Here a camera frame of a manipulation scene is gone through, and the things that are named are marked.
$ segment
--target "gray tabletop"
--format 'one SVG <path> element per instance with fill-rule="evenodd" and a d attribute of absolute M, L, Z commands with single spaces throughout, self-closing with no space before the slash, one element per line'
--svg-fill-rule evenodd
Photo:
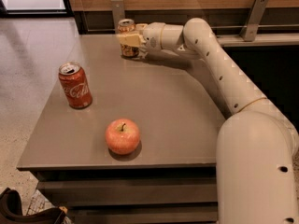
<path fill-rule="evenodd" d="M 93 103 L 82 110 L 71 108 L 57 81 L 18 163 L 19 170 L 216 162 L 217 134 L 224 117 L 201 83 L 183 69 L 188 61 L 161 54 L 123 59 L 114 35 L 83 36 L 69 61 L 84 67 Z M 141 132 L 141 144 L 127 156 L 113 154 L 105 142 L 107 125 L 119 118 L 133 120 Z"/>

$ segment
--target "concrete floor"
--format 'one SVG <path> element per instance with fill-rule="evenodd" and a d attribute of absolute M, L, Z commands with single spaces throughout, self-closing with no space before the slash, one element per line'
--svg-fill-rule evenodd
<path fill-rule="evenodd" d="M 77 40 L 72 18 L 0 20 L 0 192 L 16 189 L 24 213 L 37 182 L 16 165 Z M 299 154 L 294 171 L 298 187 Z"/>

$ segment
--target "can top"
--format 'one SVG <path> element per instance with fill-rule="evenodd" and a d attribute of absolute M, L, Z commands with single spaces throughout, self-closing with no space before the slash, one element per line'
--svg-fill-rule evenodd
<path fill-rule="evenodd" d="M 119 26 L 121 26 L 121 27 L 131 26 L 134 24 L 135 23 L 132 19 L 122 19 L 119 21 Z"/>
<path fill-rule="evenodd" d="M 70 76 L 78 72 L 80 67 L 81 66 L 78 63 L 74 63 L 74 62 L 64 63 L 59 67 L 59 73 L 65 76 Z"/>

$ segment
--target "red apple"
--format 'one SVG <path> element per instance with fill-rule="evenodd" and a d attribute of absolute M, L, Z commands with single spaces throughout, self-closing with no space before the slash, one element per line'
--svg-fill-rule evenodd
<path fill-rule="evenodd" d="M 125 155 L 137 148 L 140 142 L 140 131 L 133 121 L 117 119 L 107 126 L 105 138 L 112 152 Z"/>

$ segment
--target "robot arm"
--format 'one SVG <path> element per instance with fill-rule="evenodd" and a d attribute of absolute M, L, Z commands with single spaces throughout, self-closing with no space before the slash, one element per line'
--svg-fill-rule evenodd
<path fill-rule="evenodd" d="M 120 42 L 132 46 L 133 37 L 121 35 Z M 292 155 L 298 133 L 226 54 L 210 26 L 201 19 L 185 26 L 155 22 L 137 39 L 133 46 L 147 52 L 168 49 L 203 59 L 230 109 L 217 142 L 220 224 L 297 222 Z"/>

